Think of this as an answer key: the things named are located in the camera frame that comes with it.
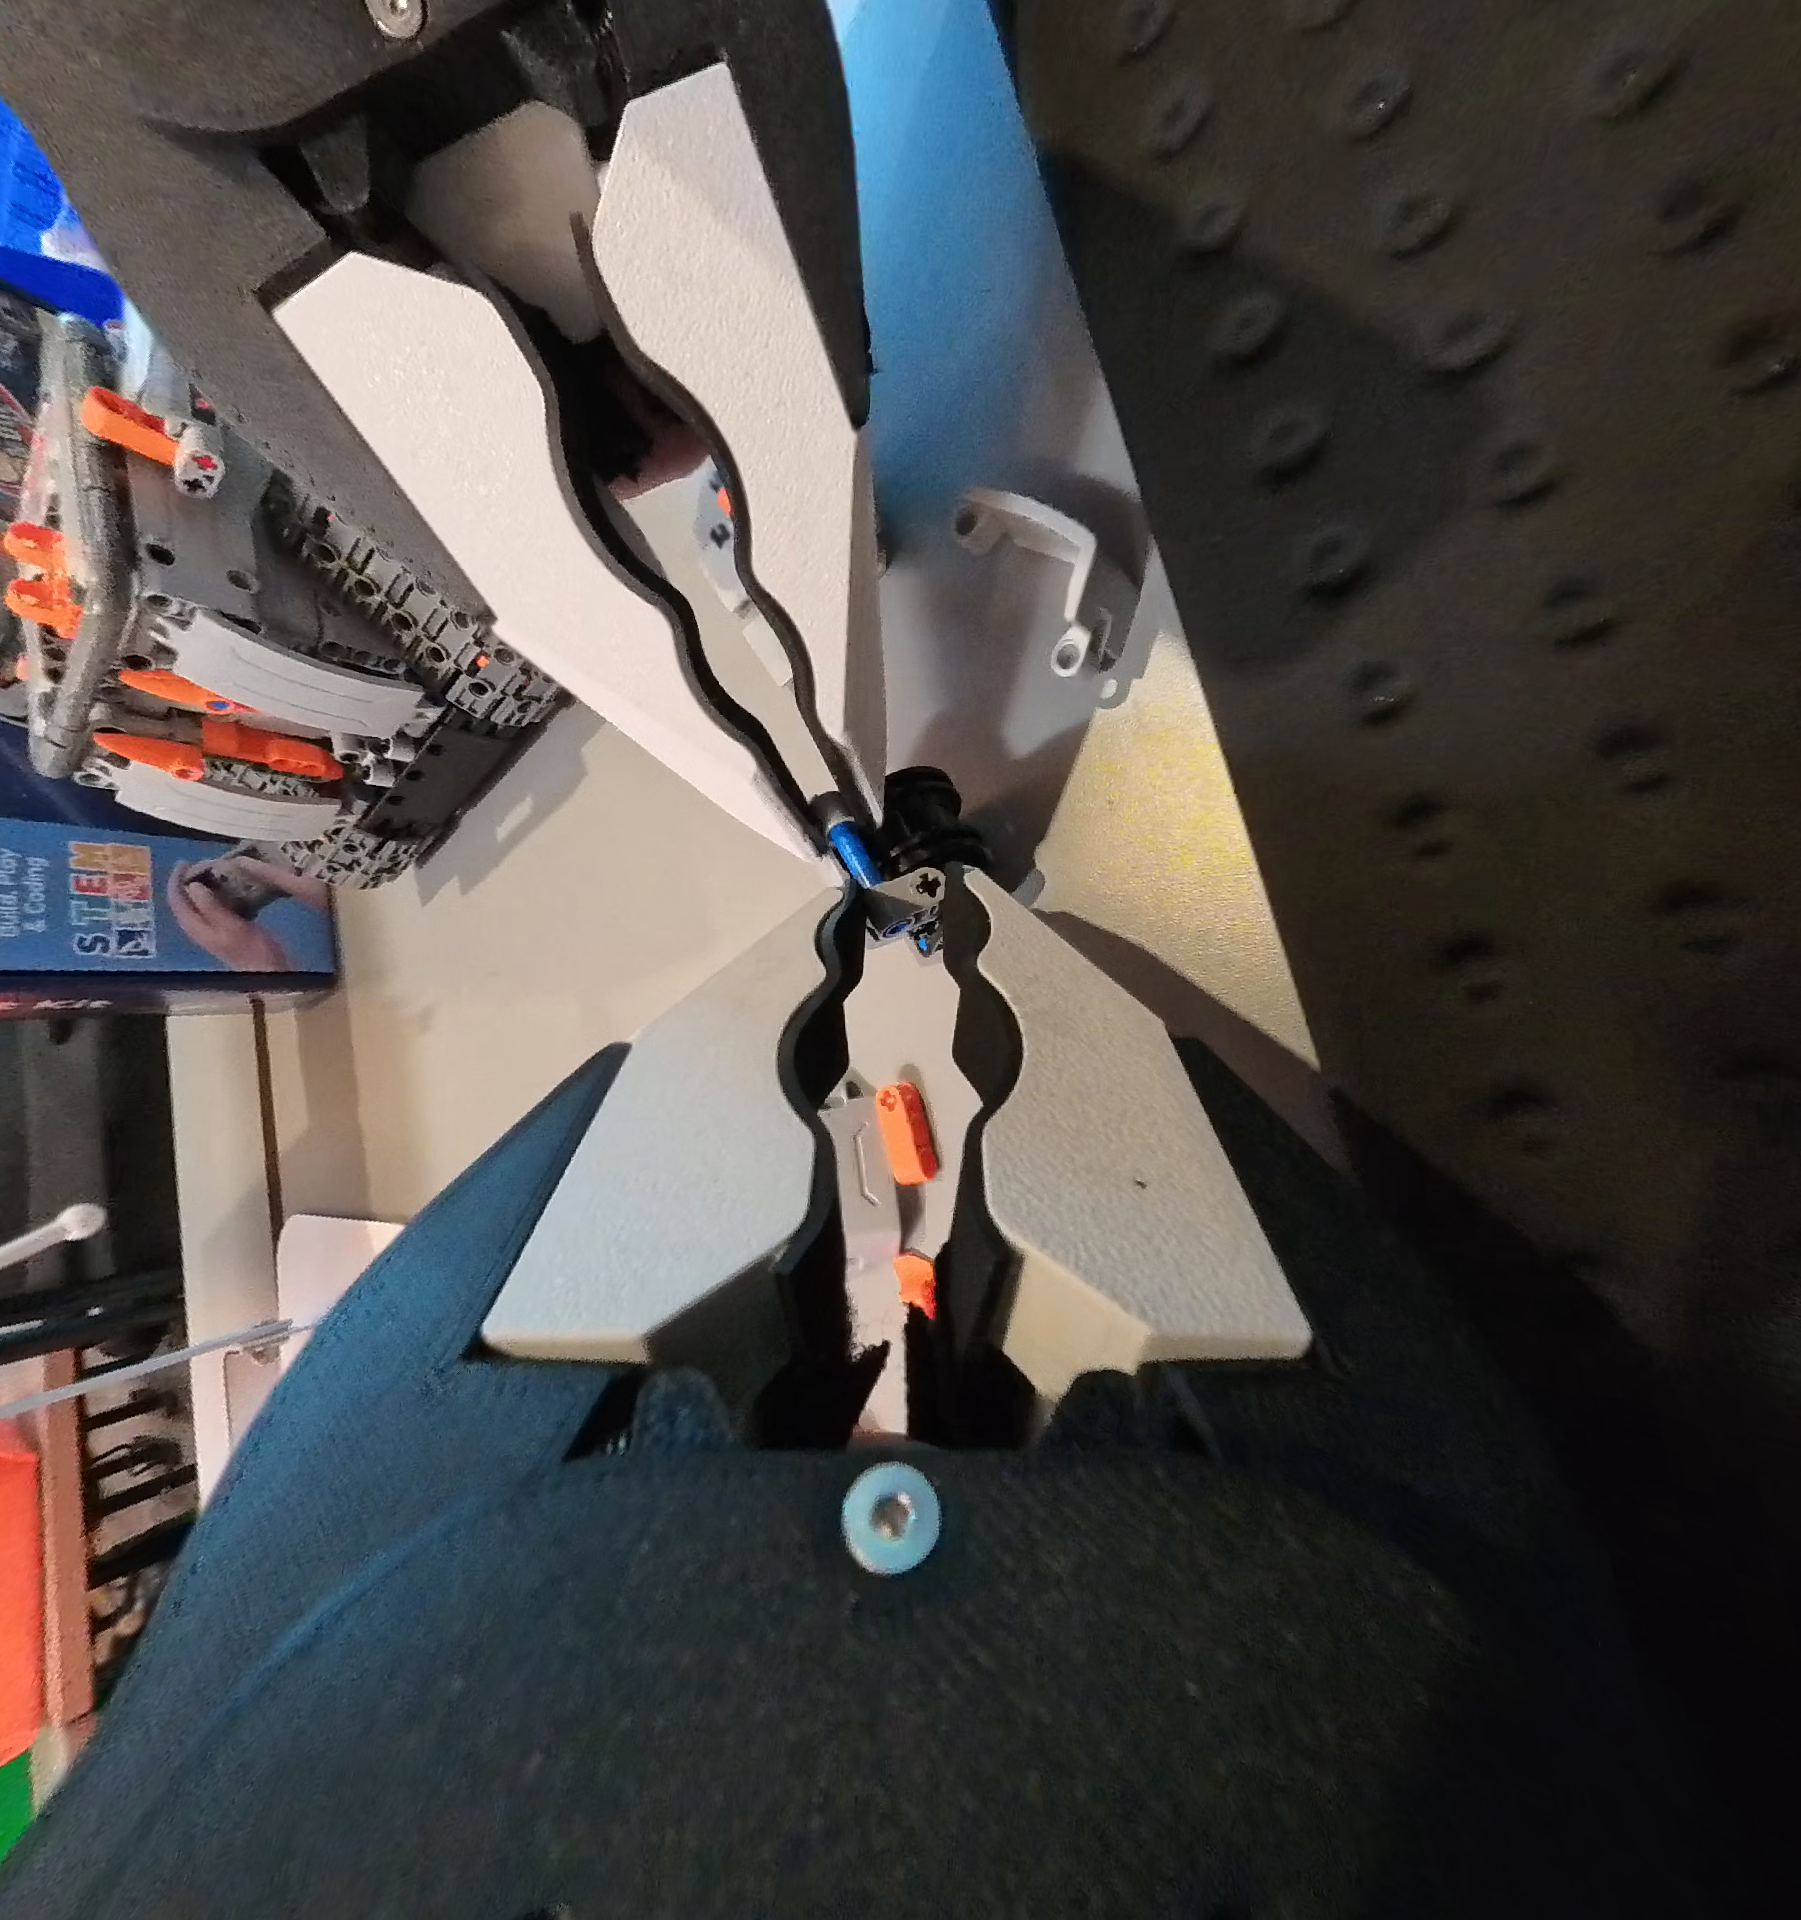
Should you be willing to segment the black foam pad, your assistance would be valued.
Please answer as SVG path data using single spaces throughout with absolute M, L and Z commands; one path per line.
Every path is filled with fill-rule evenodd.
M 1801 1438 L 1801 3 L 1005 3 L 1321 1068 Z

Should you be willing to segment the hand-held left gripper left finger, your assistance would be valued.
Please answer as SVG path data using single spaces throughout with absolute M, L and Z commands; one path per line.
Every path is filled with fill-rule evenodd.
M 625 1049 L 487 1319 L 530 1361 L 696 1369 L 752 1411 L 785 1369 L 848 1358 L 838 1152 L 864 969 L 854 892 L 791 918 Z

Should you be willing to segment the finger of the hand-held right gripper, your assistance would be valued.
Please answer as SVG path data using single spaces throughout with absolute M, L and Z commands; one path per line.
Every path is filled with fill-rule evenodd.
M 814 795 L 877 806 L 885 675 L 865 429 L 727 59 L 626 101 L 587 254 L 625 358 L 725 477 L 738 578 L 824 769 Z
M 771 737 L 715 704 L 693 605 L 583 500 L 553 378 L 504 295 L 350 252 L 271 317 L 494 638 L 771 846 L 824 858 Z

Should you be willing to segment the white book stand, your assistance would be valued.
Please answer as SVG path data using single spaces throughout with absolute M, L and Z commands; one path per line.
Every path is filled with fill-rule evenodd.
M 293 1214 L 273 1244 L 273 1282 L 261 1313 L 193 1336 L 143 1361 L 113 1361 L 75 1382 L 0 1405 L 0 1426 L 63 1405 L 97 1414 L 146 1385 L 188 1389 L 193 1416 L 220 1421 L 226 1443 L 245 1436 L 304 1349 L 316 1323 L 391 1248 L 406 1223 L 377 1217 Z

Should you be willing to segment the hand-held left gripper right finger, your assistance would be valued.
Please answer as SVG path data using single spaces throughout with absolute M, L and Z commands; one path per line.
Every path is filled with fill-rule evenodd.
M 952 872 L 941 954 L 960 1146 L 935 1306 L 956 1367 L 1038 1401 L 1084 1374 L 1287 1363 L 1312 1331 L 1152 1012 L 981 872 Z

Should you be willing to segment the grey curved toy part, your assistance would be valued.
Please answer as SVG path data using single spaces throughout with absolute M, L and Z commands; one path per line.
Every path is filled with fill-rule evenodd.
M 969 488 L 952 515 L 962 552 L 1013 556 L 1044 623 L 1035 658 L 1056 682 L 1085 685 L 1101 709 L 1123 698 L 1123 666 L 1142 590 L 1126 567 L 1081 518 L 1026 495 Z

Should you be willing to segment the blue robot kit box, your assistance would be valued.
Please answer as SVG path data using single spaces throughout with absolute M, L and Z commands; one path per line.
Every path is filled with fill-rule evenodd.
M 45 308 L 0 281 L 0 526 L 17 513 Z M 309 995 L 339 972 L 329 883 L 32 771 L 0 694 L 0 1016 Z

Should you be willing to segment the grey orange tracked toy robot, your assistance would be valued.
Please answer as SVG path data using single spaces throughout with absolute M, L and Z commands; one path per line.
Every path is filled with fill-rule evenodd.
M 0 694 L 32 771 L 342 889 L 422 862 L 570 698 L 222 420 L 45 318 Z

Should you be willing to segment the black toy wheel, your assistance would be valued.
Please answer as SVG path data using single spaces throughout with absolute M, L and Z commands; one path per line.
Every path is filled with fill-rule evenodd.
M 876 858 L 885 879 L 916 870 L 967 865 L 988 870 L 983 832 L 962 815 L 952 777 L 931 763 L 892 771 L 883 780 L 883 817 Z

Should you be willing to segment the blue plastic bin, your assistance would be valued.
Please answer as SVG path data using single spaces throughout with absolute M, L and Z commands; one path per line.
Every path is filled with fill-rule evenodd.
M 95 325 L 123 318 L 120 284 L 42 146 L 0 101 L 0 281 Z

